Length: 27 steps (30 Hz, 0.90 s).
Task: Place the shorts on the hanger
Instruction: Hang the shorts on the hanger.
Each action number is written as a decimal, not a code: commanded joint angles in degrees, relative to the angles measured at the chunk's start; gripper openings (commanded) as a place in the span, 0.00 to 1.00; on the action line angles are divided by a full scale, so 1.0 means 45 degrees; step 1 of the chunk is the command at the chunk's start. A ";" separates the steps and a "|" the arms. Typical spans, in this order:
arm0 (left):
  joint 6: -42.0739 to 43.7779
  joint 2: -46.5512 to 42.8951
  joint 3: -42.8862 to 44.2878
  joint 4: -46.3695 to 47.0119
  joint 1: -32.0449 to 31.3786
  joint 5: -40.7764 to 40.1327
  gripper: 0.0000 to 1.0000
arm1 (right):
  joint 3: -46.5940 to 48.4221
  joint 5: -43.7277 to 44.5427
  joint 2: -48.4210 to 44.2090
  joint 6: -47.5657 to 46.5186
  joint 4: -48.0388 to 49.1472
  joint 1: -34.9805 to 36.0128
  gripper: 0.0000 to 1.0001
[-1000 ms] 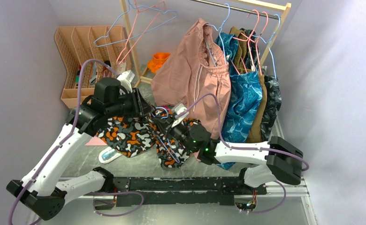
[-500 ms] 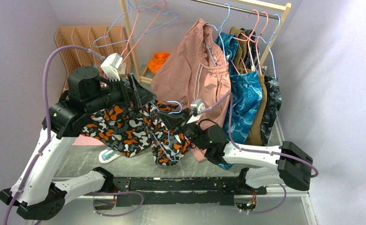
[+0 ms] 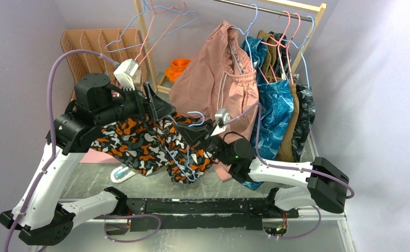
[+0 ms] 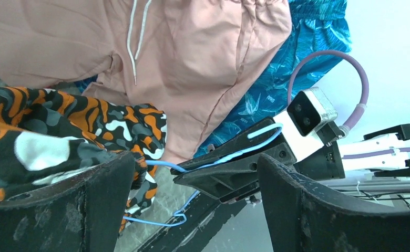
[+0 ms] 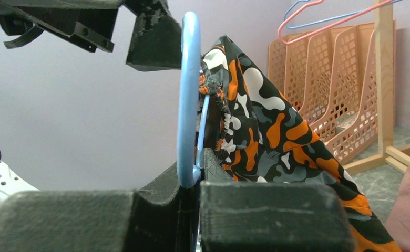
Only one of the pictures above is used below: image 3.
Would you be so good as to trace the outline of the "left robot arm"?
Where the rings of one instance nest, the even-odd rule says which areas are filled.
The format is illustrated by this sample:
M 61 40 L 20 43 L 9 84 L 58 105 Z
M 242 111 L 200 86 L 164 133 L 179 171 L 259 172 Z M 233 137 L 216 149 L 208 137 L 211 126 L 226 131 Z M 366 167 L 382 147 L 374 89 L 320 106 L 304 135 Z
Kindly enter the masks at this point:
M 14 209 L 0 214 L 0 223 L 17 230 L 27 245 L 53 246 L 90 219 L 125 216 L 127 196 L 113 187 L 73 203 L 61 204 L 59 199 L 74 168 L 101 137 L 104 126 L 127 119 L 159 121 L 175 112 L 175 107 L 159 98 L 148 84 L 144 90 L 119 89 L 103 73 L 82 77 L 75 85 L 76 99 L 52 123 L 27 192 Z

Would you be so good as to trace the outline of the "orange camouflage shorts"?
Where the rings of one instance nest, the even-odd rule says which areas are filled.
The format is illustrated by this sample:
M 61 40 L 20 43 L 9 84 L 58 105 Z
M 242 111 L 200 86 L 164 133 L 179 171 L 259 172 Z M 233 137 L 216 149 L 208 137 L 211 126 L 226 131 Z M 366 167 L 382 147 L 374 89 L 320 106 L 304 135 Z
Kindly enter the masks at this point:
M 184 117 L 173 113 L 158 122 L 138 122 L 127 119 L 125 122 L 111 123 L 102 128 L 102 135 L 96 139 L 91 149 L 104 152 L 116 158 L 122 164 L 135 169 L 143 176 L 166 168 L 171 181 L 180 184 L 192 184 L 180 172 L 169 154 L 167 147 L 180 166 L 187 160 L 186 141 L 175 129 L 176 124 L 201 122 L 201 117 Z M 214 164 L 211 154 L 204 150 L 195 150 L 190 146 L 190 167 L 200 178 Z

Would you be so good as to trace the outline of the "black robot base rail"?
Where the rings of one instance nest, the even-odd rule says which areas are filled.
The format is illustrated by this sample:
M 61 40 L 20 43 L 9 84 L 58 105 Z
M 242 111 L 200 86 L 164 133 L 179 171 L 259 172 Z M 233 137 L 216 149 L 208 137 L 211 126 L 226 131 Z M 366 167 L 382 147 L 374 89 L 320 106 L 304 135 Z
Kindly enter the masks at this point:
M 297 209 L 283 211 L 266 198 L 129 198 L 135 219 L 132 232 L 161 229 L 245 228 L 262 230 L 264 219 L 298 218 Z

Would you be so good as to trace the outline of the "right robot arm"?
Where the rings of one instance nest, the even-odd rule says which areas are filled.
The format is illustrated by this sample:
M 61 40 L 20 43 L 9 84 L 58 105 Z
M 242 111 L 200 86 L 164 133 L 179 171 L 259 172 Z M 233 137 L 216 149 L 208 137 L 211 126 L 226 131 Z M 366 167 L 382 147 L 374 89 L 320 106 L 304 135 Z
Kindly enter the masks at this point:
M 349 177 L 328 159 L 316 157 L 312 162 L 300 163 L 265 160 L 255 155 L 244 137 L 226 143 L 214 133 L 217 127 L 212 120 L 197 126 L 175 125 L 190 147 L 207 151 L 212 159 L 229 166 L 229 173 L 238 182 L 284 184 L 284 188 L 274 188 L 269 195 L 265 209 L 271 217 L 304 206 L 317 206 L 335 214 L 344 212 Z

